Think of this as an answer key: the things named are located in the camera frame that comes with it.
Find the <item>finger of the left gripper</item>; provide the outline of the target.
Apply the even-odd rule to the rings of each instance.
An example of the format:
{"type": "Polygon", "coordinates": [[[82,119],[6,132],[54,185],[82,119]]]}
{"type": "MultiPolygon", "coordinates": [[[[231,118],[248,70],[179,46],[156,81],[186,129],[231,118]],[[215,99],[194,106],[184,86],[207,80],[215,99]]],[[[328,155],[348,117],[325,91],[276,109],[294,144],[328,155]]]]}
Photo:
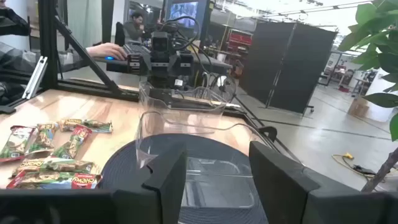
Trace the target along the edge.
{"type": "Polygon", "coordinates": [[[128,73],[133,75],[139,75],[142,72],[144,59],[141,54],[128,54],[126,62],[128,73]]]}
{"type": "Polygon", "coordinates": [[[182,53],[178,58],[178,75],[192,76],[193,75],[193,56],[191,53],[182,53]]]}

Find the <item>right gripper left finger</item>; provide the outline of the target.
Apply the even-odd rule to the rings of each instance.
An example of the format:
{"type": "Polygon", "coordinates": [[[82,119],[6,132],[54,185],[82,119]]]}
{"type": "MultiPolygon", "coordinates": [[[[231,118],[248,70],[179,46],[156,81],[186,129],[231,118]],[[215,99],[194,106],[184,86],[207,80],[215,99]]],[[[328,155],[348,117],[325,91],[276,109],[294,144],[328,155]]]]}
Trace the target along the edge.
{"type": "Polygon", "coordinates": [[[187,148],[174,144],[115,183],[117,224],[177,224],[187,172],[187,148]]]}

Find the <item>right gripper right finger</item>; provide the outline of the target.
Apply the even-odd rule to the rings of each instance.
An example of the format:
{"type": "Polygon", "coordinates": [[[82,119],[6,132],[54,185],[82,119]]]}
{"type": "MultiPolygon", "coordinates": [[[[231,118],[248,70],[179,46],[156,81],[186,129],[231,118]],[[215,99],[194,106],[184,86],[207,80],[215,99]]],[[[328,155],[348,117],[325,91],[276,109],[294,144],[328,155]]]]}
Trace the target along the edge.
{"type": "Polygon", "coordinates": [[[252,141],[252,177],[269,224],[386,224],[385,200],[252,141]]]}

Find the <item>red chewy granola bar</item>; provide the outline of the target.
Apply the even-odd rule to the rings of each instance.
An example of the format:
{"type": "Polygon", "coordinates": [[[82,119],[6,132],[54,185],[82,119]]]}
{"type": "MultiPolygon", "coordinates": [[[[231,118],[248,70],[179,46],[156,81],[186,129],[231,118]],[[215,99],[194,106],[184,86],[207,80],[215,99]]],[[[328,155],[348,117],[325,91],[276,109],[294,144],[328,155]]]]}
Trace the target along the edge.
{"type": "Polygon", "coordinates": [[[12,126],[11,134],[0,150],[0,162],[16,161],[25,157],[27,143],[29,142],[34,127],[12,126]]]}
{"type": "Polygon", "coordinates": [[[59,157],[62,159],[74,159],[80,150],[85,139],[92,133],[90,128],[86,126],[77,125],[70,136],[69,141],[54,150],[52,157],[59,157]]]}
{"type": "Polygon", "coordinates": [[[27,172],[17,174],[7,189],[95,189],[101,175],[77,172],[27,172]]]}

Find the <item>black keyboard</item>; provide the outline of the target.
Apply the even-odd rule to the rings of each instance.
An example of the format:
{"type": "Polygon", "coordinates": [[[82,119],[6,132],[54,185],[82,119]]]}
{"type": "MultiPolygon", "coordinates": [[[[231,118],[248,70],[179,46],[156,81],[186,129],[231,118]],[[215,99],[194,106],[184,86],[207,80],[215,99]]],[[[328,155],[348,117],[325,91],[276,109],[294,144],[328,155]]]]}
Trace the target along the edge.
{"type": "Polygon", "coordinates": [[[123,49],[127,54],[149,55],[150,50],[143,45],[125,44],[123,49]]]}

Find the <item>dark grey desk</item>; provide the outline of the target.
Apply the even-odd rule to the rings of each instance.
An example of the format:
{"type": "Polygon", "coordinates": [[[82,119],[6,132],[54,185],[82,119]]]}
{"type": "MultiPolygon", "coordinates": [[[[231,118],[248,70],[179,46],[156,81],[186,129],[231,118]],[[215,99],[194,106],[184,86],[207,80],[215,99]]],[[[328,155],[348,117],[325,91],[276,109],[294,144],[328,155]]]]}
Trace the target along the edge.
{"type": "MultiPolygon", "coordinates": [[[[206,57],[203,54],[192,54],[194,64],[193,64],[193,73],[195,73],[199,69],[203,69],[207,72],[211,73],[218,73],[222,74],[225,73],[228,69],[232,68],[232,66],[220,62],[214,58],[206,57]]],[[[106,69],[112,72],[121,72],[121,73],[128,73],[127,72],[127,62],[125,60],[105,60],[104,57],[95,57],[95,61],[97,62],[104,62],[106,64],[106,69]]],[[[178,65],[176,64],[176,72],[178,76],[178,65]]]]}

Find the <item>person's hand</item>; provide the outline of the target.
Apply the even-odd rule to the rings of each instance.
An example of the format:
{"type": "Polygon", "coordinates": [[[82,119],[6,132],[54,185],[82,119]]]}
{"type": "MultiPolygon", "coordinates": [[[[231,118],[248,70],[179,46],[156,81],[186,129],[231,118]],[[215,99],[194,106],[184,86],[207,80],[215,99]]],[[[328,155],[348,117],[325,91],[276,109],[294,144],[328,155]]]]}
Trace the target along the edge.
{"type": "Polygon", "coordinates": [[[117,60],[125,60],[127,53],[125,50],[113,43],[103,43],[92,47],[87,47],[86,51],[91,57],[113,57],[117,60]]]}

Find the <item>black office chair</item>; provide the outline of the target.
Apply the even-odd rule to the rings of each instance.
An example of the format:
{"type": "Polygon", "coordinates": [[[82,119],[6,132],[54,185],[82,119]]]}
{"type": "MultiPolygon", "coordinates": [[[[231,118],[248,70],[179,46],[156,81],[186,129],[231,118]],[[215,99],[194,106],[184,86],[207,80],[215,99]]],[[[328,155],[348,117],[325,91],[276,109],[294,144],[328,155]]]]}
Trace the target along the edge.
{"type": "Polygon", "coordinates": [[[116,32],[114,37],[114,43],[123,47],[125,44],[124,27],[120,22],[116,23],[116,32]]]}

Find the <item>person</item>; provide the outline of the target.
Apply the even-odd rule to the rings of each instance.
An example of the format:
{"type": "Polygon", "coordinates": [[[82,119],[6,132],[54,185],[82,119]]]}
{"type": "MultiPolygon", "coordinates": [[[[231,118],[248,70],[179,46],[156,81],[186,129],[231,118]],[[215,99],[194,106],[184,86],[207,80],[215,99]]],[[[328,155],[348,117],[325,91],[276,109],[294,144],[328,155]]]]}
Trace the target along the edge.
{"type": "MultiPolygon", "coordinates": [[[[8,34],[28,36],[30,25],[11,8],[5,6],[4,3],[0,3],[0,35],[8,34]]],[[[0,75],[1,70],[4,69],[32,73],[39,58],[39,53],[17,49],[0,42],[0,75]]],[[[58,67],[62,72],[86,66],[79,54],[72,49],[59,52],[58,58],[58,67]]],[[[23,87],[20,84],[0,82],[0,105],[14,101],[22,91],[23,87]]]]}
{"type": "Polygon", "coordinates": [[[143,16],[139,11],[132,13],[131,18],[123,24],[125,38],[142,42],[144,33],[143,16]]]}

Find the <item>clear plastic bin with label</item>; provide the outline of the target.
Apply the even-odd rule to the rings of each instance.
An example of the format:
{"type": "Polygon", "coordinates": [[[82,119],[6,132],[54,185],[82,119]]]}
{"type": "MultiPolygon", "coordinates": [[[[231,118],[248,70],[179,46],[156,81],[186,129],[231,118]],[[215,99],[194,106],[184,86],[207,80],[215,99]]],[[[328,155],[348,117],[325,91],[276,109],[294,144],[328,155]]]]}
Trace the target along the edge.
{"type": "Polygon", "coordinates": [[[260,140],[246,124],[194,114],[177,123],[148,111],[136,133],[137,164],[143,167],[163,152],[183,146],[187,150],[183,207],[249,209],[259,205],[249,144],[260,140]]]}

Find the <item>red tool cabinet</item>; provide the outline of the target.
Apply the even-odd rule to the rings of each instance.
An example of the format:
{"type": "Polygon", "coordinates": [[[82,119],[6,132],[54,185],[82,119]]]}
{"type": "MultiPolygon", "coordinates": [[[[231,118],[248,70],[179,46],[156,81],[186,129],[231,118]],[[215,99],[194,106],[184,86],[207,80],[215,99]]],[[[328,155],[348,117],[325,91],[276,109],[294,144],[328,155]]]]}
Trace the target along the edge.
{"type": "Polygon", "coordinates": [[[237,29],[228,32],[227,49],[232,52],[248,53],[252,44],[252,34],[237,29]]]}

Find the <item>black room partition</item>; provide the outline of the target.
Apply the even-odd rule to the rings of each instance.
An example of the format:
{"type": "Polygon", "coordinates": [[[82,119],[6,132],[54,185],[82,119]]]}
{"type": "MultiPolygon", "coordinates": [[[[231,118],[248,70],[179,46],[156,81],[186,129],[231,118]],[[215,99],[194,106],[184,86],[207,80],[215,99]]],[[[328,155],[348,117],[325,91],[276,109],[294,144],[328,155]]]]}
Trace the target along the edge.
{"type": "Polygon", "coordinates": [[[304,114],[335,37],[296,22],[258,24],[239,86],[266,107],[304,114]]]}

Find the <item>cardboard box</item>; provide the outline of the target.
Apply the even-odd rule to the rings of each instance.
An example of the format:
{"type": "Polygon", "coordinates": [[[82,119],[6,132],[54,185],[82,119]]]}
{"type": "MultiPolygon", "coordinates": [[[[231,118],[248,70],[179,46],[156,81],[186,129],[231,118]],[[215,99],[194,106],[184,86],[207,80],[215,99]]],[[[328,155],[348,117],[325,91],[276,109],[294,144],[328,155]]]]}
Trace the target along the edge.
{"type": "Polygon", "coordinates": [[[348,114],[363,118],[368,112],[368,109],[369,109],[368,101],[365,100],[363,97],[359,96],[356,97],[351,103],[351,106],[348,110],[348,114]]]}

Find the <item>green leafy small tree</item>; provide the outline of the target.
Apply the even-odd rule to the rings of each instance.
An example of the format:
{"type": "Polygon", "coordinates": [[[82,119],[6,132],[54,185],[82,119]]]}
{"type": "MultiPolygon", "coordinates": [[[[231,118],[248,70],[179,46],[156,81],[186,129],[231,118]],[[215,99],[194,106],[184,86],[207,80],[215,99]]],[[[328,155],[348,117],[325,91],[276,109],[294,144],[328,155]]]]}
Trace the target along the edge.
{"type": "Polygon", "coordinates": [[[364,99],[382,108],[398,108],[398,0],[372,0],[358,5],[356,24],[349,30],[338,50],[366,46],[356,61],[365,70],[381,68],[387,73],[382,79],[393,84],[364,99]]]}

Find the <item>wall display screen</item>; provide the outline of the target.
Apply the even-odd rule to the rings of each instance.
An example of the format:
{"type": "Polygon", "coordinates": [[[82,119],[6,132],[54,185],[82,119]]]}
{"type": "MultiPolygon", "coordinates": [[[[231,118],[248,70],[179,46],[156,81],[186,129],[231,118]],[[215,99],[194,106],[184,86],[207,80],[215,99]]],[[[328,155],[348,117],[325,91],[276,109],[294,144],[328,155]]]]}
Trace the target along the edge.
{"type": "Polygon", "coordinates": [[[198,12],[198,2],[174,2],[170,8],[170,14],[168,20],[179,19],[177,22],[185,28],[194,28],[195,22],[192,19],[185,18],[189,16],[196,18],[198,12]]]}

